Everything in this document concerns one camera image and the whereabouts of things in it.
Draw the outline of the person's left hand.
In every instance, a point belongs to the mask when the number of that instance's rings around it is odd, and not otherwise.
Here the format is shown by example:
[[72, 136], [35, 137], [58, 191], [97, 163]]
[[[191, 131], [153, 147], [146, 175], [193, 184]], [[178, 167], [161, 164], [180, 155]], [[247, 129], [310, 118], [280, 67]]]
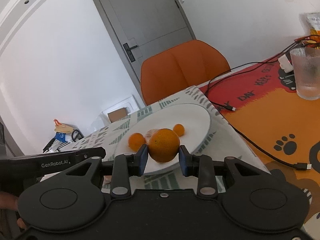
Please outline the person's left hand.
[[4, 210], [18, 211], [18, 197], [9, 194], [7, 192], [1, 191], [0, 205], [1, 205], [1, 233], [7, 230], [7, 219], [4, 215]]

